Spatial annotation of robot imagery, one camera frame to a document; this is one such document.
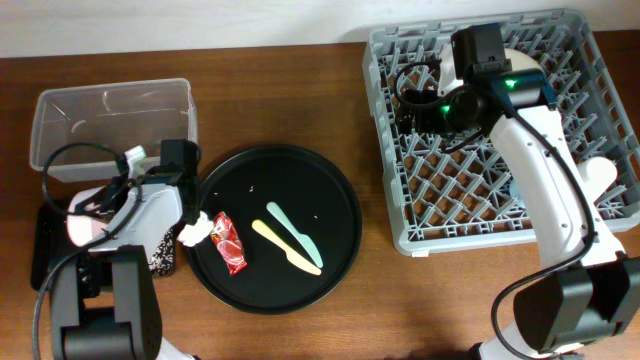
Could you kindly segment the cream plate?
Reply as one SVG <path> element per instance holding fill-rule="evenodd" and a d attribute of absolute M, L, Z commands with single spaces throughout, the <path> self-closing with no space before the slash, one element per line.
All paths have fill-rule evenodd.
<path fill-rule="evenodd" d="M 541 65 L 529 55 L 510 48 L 505 48 L 504 51 L 506 58 L 511 61 L 511 67 L 513 71 L 523 71 L 530 69 L 537 69 L 542 71 Z"/>

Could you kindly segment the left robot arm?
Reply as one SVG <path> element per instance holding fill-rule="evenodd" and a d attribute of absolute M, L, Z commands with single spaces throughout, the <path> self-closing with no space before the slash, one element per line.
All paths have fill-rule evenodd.
<path fill-rule="evenodd" d="M 50 337 L 56 359 L 184 359 L 163 335 L 149 270 L 159 243 L 176 224 L 199 217 L 199 146 L 186 139 L 161 143 L 158 165 L 145 173 L 136 146 L 113 156 L 117 174 L 89 191 L 65 216 L 75 250 L 47 273 L 32 320 L 32 353 L 41 355 L 39 320 L 50 303 Z"/>

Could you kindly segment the white cup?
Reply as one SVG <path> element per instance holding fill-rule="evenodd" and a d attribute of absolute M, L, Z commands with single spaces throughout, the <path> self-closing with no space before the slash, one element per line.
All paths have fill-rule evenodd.
<path fill-rule="evenodd" d="M 584 183 L 583 192 L 591 202 L 596 202 L 617 178 L 615 163 L 605 157 L 590 158 L 578 164 L 577 169 Z"/>

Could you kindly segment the light blue cup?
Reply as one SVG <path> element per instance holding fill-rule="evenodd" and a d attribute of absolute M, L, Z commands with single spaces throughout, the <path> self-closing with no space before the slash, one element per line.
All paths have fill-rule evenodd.
<path fill-rule="evenodd" d="M 509 185 L 509 194 L 513 199 L 515 199 L 517 201 L 517 203 L 519 205 L 522 204 L 521 192 L 520 192 L 520 189 L 519 189 L 517 183 L 514 180 L 512 180 L 510 185 Z"/>

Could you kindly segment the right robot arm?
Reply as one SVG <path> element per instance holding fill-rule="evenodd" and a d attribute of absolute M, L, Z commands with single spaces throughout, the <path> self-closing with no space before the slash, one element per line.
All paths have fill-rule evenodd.
<path fill-rule="evenodd" d="M 436 92 L 395 92 L 402 127 L 488 137 L 519 187 L 542 264 L 502 290 L 514 322 L 467 357 L 576 359 L 581 347 L 622 334 L 639 309 L 639 262 L 595 205 L 615 164 L 574 162 L 553 87 L 537 65 L 513 68 L 498 24 L 455 32 L 427 66 L 439 70 Z"/>

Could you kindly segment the pink bowl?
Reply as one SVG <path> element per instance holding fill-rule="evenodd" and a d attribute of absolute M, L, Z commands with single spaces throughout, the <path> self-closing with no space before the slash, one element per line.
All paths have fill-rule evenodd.
<path fill-rule="evenodd" d="M 104 187 L 97 187 L 77 193 L 68 206 L 68 211 L 74 210 L 75 206 L 81 201 L 89 199 Z M 71 242 L 77 247 L 90 243 L 98 235 L 102 234 L 108 223 L 89 216 L 68 215 L 66 218 L 66 227 Z"/>

